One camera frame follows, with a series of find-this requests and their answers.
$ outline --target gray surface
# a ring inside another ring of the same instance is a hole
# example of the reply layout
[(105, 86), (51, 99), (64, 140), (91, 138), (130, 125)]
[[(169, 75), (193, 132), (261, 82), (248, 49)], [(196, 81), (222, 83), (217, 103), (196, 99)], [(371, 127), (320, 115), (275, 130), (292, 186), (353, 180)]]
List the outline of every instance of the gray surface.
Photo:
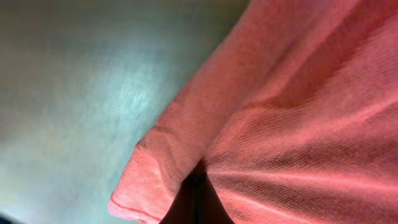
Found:
[(132, 152), (243, 0), (1, 0), (0, 213), (127, 223), (108, 199)]

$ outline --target pink cloth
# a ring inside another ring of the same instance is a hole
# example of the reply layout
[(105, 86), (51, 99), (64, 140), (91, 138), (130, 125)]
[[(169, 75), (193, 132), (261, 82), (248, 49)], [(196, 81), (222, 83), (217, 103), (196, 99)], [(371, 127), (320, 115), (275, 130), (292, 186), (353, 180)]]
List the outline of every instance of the pink cloth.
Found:
[(398, 223), (398, 1), (252, 1), (110, 212), (159, 222), (202, 157), (235, 223)]

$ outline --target fabric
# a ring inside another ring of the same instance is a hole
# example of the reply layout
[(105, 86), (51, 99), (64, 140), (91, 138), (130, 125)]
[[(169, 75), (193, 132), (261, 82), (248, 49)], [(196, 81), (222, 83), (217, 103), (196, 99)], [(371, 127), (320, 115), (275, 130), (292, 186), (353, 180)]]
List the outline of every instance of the fabric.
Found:
[(202, 157), (235, 223), (398, 223), (398, 1), (252, 1), (110, 212), (158, 223)]

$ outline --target metallic surface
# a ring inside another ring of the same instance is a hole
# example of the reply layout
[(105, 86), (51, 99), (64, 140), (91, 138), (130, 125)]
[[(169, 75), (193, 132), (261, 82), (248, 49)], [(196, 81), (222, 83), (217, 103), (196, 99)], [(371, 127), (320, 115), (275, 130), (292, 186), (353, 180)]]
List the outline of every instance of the metallic surface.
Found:
[(128, 223), (107, 206), (133, 146), (246, 4), (0, 1), (0, 213)]

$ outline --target red garment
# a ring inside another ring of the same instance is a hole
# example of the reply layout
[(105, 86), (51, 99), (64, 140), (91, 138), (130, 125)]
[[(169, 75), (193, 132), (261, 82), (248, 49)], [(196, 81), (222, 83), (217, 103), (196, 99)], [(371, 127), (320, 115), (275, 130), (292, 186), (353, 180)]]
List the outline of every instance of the red garment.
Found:
[(398, 223), (398, 1), (253, 1), (110, 212), (159, 222), (202, 157), (235, 223)]

